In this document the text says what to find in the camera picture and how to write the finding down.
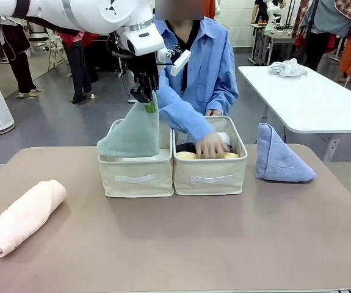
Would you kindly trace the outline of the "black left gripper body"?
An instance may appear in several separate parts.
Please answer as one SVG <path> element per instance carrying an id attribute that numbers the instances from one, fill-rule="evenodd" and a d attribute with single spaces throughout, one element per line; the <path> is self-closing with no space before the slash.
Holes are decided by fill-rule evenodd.
<path id="1" fill-rule="evenodd" d="M 134 56 L 131 61 L 131 71 L 135 80 L 144 89 L 156 91 L 159 84 L 159 73 L 155 56 Z"/>

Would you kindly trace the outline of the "person right hand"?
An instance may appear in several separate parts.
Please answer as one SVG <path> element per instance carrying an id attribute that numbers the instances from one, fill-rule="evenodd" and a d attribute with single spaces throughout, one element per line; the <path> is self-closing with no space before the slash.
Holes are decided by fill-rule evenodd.
<path id="1" fill-rule="evenodd" d="M 220 159 L 229 152 L 227 144 L 216 132 L 204 136 L 195 144 L 195 148 L 198 159 Z"/>

